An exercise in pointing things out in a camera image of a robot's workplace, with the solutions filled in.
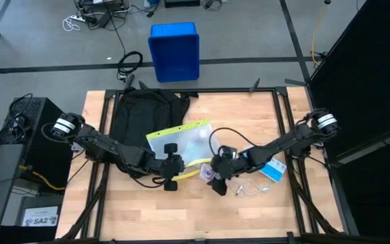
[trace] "wooden table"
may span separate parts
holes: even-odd
[[[302,87],[287,89],[293,116],[297,121],[309,112],[307,96]],[[89,91],[83,109],[87,123],[96,129],[100,124],[104,94],[105,91]],[[234,128],[256,144],[266,144],[280,135],[271,92],[202,93],[199,98],[191,99],[183,123],[209,119],[213,129],[223,126]],[[280,102],[284,124],[288,129],[282,99]],[[108,123],[112,105],[113,101],[110,101]],[[217,138],[222,144],[238,150],[249,146],[230,131],[218,131]],[[323,160],[321,152],[315,148],[312,148],[312,156]],[[283,153],[275,155],[275,158],[284,162]],[[78,157],[72,162],[70,176],[84,161]],[[343,230],[326,169],[311,159],[307,159],[305,164],[315,205],[333,227]],[[97,184],[102,166],[99,168]],[[66,189],[57,237],[68,231],[85,206],[91,167],[92,163],[87,164]],[[244,174],[240,178],[252,179],[260,186],[267,184],[267,178],[258,172]],[[151,184],[151,179],[142,178],[142,182]],[[305,225],[310,230],[307,210],[302,201],[301,206]],[[95,210],[90,221],[95,221]],[[89,226],[89,236],[92,236],[93,224]],[[279,183],[272,182],[272,188],[267,193],[237,197],[229,190],[226,196],[220,197],[196,176],[180,181],[177,192],[165,192],[162,188],[143,188],[115,165],[110,168],[101,240],[285,237],[287,231],[298,234],[286,174]]]

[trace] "black backpack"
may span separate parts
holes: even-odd
[[[198,94],[182,93],[179,98],[163,89],[126,89],[118,103],[110,137],[125,146],[150,149],[146,135],[181,125],[189,109],[189,96]]]

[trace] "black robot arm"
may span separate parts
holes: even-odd
[[[179,155],[174,155],[177,152],[176,144],[165,145],[167,159],[156,159],[155,153],[150,149],[125,146],[86,124],[82,116],[72,113],[62,114],[53,125],[51,134],[59,141],[76,142],[85,148],[86,157],[94,162],[114,163],[133,179],[156,175],[156,180],[163,179],[162,183],[168,183],[165,184],[165,190],[177,190],[176,182],[171,182],[171,179],[184,170],[184,163]]]
[[[305,158],[310,154],[310,146],[315,142],[325,142],[335,136],[338,131],[337,120],[327,110],[317,109],[297,122],[295,128],[265,146],[254,146],[237,154],[233,158],[230,153],[234,149],[221,146],[221,155],[213,157],[211,167],[220,175],[220,180],[213,183],[213,190],[221,195],[226,193],[225,179],[243,173],[253,173],[262,169],[272,157],[282,151],[292,156]]]

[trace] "desk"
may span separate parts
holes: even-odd
[[[297,121],[309,112],[307,96],[302,87],[289,87],[287,90]],[[104,95],[105,91],[89,91],[85,101],[83,116],[95,128],[100,124]],[[280,103],[288,129],[283,101]],[[105,133],[109,130],[112,105],[113,101],[110,101]],[[266,144],[280,135],[271,92],[200,93],[199,98],[191,98],[183,123],[201,119],[209,119],[213,129],[224,126],[236,129],[255,144]],[[217,138],[222,144],[238,150],[248,146],[242,138],[229,131],[218,131]],[[323,160],[322,153],[314,148],[312,156]],[[275,158],[284,162],[283,153]],[[84,161],[81,157],[73,161],[70,175]],[[343,230],[326,169],[311,159],[306,160],[306,166],[315,205],[334,228]],[[56,237],[64,235],[82,212],[91,167],[92,164],[85,166],[68,186]],[[267,184],[267,178],[257,172],[241,175],[241,178],[250,178],[260,186]],[[142,178],[142,182],[151,184],[151,179]],[[302,201],[301,206],[308,230],[309,218]],[[94,223],[94,211],[90,220]],[[89,227],[91,236],[92,224]],[[226,196],[220,197],[198,177],[179,182],[177,192],[142,188],[111,165],[101,240],[285,237],[287,231],[293,231],[295,235],[298,233],[287,175],[281,182],[272,183],[272,189],[267,193],[236,197],[229,190]]]

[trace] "white cable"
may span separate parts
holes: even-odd
[[[246,183],[247,182],[250,182],[252,185],[255,186],[255,188],[257,188],[258,190],[254,191],[254,192],[249,192],[247,189],[246,189]],[[239,183],[239,181],[237,180],[230,180],[229,183],[233,183],[233,184],[236,184],[238,186],[237,190],[235,188],[232,188],[230,186],[230,189],[231,191],[236,195],[236,196],[239,196],[239,197],[244,197],[245,195],[248,195],[248,196],[252,196],[252,195],[255,195],[255,194],[258,194],[260,192],[268,192],[270,190],[270,186],[271,186],[271,183],[272,181],[270,180],[269,178],[269,184],[266,186],[266,187],[259,187],[257,184],[255,184],[252,180],[250,179],[245,179],[243,180],[242,183]]]
[[[90,13],[90,14],[84,14],[85,16],[90,16],[90,15],[94,15],[94,14],[105,14],[103,12],[96,12],[96,13]]]
[[[81,27],[79,27],[79,25],[72,23],[72,19],[70,18],[70,16],[62,21],[62,28],[67,32],[81,30]]]

